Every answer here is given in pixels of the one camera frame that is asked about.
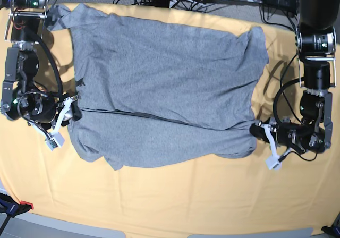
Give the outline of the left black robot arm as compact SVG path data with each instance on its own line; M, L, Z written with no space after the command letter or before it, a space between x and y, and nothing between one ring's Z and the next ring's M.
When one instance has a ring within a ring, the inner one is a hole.
M339 0L298 0L299 23L295 29L299 77L280 86L273 102L273 116L251 125L251 134L269 143L272 155L278 146L302 155L308 151L323 153L330 148L332 93L336 87L336 31L334 23ZM278 116L278 101L295 84L302 88L299 124Z

